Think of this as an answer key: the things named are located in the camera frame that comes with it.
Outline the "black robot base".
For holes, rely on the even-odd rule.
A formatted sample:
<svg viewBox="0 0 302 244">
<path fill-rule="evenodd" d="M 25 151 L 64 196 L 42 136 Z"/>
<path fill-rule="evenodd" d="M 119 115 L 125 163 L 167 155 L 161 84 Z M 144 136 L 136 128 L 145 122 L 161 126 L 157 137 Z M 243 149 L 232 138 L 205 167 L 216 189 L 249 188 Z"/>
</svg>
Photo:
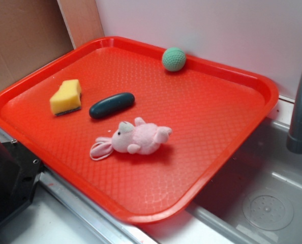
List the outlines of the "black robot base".
<svg viewBox="0 0 302 244">
<path fill-rule="evenodd" d="M 0 142 L 0 227 L 31 205 L 42 161 L 20 142 Z"/>
</svg>

